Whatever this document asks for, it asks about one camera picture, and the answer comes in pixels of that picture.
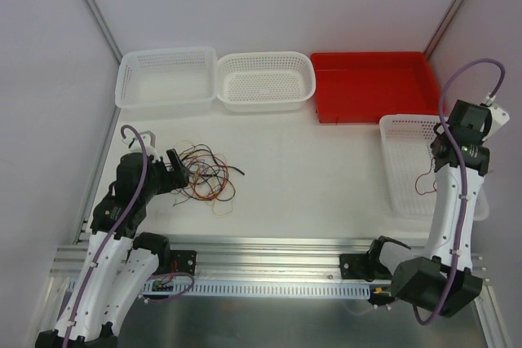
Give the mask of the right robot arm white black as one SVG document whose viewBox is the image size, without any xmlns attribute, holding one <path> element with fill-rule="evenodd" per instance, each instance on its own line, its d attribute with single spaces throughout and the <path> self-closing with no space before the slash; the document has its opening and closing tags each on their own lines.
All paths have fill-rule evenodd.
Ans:
<svg viewBox="0 0 522 348">
<path fill-rule="evenodd" d="M 400 262 L 391 280 L 391 295 L 412 305 L 414 313 L 449 318 L 481 292 L 483 280 L 473 275 L 471 232 L 476 202 L 489 170 L 490 151 L 484 138 L 492 114 L 483 104 L 459 100 L 442 132 L 431 144 L 435 157 L 436 206 L 422 254 Z"/>
</svg>

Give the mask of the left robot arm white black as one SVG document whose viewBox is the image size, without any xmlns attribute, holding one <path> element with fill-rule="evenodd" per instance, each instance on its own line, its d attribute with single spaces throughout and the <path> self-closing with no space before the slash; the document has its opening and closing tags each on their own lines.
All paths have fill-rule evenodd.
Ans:
<svg viewBox="0 0 522 348">
<path fill-rule="evenodd" d="M 174 272 L 164 236 L 138 233 L 155 196 L 188 186 L 177 151 L 124 155 L 107 194 L 93 210 L 87 256 L 55 326 L 38 334 L 37 347 L 115 347 L 123 321 L 145 282 Z"/>
</svg>

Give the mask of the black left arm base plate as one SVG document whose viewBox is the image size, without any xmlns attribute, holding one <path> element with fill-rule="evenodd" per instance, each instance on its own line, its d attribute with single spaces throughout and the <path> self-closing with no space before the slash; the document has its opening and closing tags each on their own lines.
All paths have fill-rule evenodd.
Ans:
<svg viewBox="0 0 522 348">
<path fill-rule="evenodd" d="M 157 259 L 159 265 L 152 276 L 178 272 L 195 274 L 197 265 L 197 251 L 195 250 L 164 250 L 157 255 Z"/>
</svg>

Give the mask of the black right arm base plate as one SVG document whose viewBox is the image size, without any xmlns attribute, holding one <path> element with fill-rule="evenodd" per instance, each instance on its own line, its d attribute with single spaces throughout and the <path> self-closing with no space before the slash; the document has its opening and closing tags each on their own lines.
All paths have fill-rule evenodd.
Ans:
<svg viewBox="0 0 522 348">
<path fill-rule="evenodd" d="M 390 280 L 392 274 L 379 256 L 368 253 L 342 253 L 339 255 L 339 269 L 343 280 Z"/>
</svg>

